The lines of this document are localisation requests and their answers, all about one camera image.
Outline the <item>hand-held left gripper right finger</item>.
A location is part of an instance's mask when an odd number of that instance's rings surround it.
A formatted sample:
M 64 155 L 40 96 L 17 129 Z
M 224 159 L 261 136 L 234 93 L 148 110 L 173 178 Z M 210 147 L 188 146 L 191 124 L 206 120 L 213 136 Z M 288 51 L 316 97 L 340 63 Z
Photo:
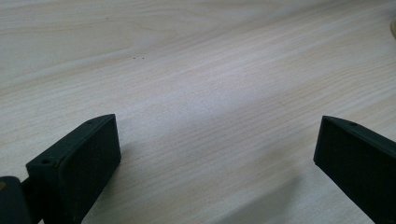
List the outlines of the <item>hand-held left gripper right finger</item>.
M 314 163 L 375 224 L 396 224 L 396 142 L 324 116 Z

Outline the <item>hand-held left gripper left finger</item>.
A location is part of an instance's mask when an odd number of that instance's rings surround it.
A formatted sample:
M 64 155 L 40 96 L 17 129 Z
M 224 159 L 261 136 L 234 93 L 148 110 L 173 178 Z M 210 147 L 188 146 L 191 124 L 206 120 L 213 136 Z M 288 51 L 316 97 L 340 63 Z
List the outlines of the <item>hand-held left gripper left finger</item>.
M 26 164 L 46 224 L 81 224 L 120 164 L 116 116 L 79 125 Z

